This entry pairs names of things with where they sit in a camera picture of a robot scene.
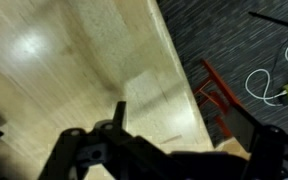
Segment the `dark carpet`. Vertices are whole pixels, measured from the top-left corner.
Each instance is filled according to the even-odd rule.
[[[249,73],[259,68],[272,71],[275,63],[271,73],[273,84],[267,95],[276,95],[288,82],[288,63],[284,58],[288,28],[247,13],[255,11],[288,21],[288,1],[159,0],[158,3],[191,88],[205,78],[200,59],[208,59],[258,121],[277,125],[288,133],[288,106],[267,106],[262,100],[251,97],[244,88]],[[256,74],[249,83],[253,92],[260,96],[265,85],[265,74]],[[213,110],[203,107],[201,112],[214,139],[218,129],[208,117]]]

